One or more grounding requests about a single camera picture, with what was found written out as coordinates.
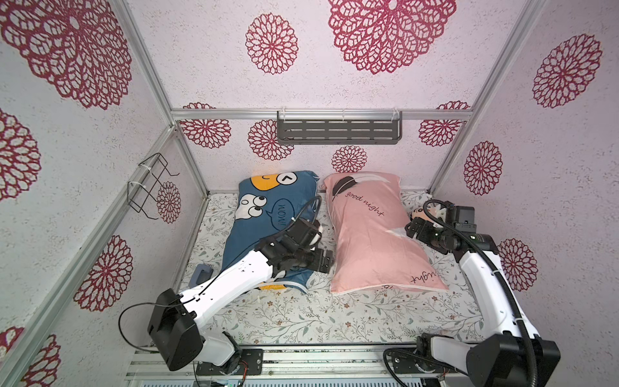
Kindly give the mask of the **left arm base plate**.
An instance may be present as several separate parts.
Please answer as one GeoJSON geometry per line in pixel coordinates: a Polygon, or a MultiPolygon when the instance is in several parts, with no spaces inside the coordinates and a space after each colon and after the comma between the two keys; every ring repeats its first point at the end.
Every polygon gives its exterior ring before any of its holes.
{"type": "Polygon", "coordinates": [[[200,362],[196,368],[199,377],[258,376],[262,374],[263,349],[241,349],[223,366],[200,362]]]}

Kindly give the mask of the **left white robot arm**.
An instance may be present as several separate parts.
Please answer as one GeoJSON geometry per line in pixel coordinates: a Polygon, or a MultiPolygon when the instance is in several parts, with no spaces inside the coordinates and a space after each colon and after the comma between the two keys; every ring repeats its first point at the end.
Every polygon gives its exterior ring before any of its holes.
{"type": "Polygon", "coordinates": [[[219,367],[225,374],[234,372],[242,351],[227,332],[207,329],[209,321],[239,296],[290,271],[328,273],[333,253],[318,247],[321,238],[317,219],[295,219],[285,230],[260,240],[215,278],[181,293],[162,292],[154,304],[148,335],[168,370],[175,372],[201,362],[219,367]]]}

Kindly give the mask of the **blue cartoon pillow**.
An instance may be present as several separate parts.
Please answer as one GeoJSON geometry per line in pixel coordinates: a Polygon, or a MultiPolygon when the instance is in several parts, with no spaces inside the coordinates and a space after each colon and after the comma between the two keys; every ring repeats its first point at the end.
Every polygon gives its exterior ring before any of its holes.
{"type": "Polygon", "coordinates": [[[239,184],[235,221],[225,244],[222,270],[245,257],[264,237],[280,232],[293,218],[315,219],[319,204],[305,207],[318,193],[312,171],[250,177],[239,184]]]}

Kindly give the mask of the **pink good night pillow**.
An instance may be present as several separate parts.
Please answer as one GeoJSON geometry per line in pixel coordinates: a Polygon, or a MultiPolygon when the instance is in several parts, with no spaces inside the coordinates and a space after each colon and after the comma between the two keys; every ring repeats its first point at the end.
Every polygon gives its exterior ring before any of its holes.
{"type": "Polygon", "coordinates": [[[336,294],[389,286],[411,291],[446,291],[420,243],[406,235],[409,216],[400,178],[360,172],[332,174],[323,181],[335,229],[336,294]]]}

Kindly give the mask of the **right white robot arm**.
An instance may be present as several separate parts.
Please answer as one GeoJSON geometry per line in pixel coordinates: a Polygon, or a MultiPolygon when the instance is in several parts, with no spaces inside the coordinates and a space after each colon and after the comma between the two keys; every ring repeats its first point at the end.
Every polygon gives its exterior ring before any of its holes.
{"type": "Polygon", "coordinates": [[[437,253],[451,254],[472,291],[483,322],[484,338],[469,344],[444,335],[423,334],[414,352],[422,372],[454,371],[475,386],[545,386],[561,353],[526,317],[501,266],[494,239],[477,232],[475,210],[430,199],[412,217],[406,235],[437,253]]]}

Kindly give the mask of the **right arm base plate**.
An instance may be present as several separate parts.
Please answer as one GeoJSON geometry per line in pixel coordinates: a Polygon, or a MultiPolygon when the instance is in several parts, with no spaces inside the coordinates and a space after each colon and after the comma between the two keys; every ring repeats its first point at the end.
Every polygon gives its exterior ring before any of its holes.
{"type": "Polygon", "coordinates": [[[422,356],[417,349],[388,348],[383,355],[395,374],[456,372],[456,369],[448,364],[422,356]]]}

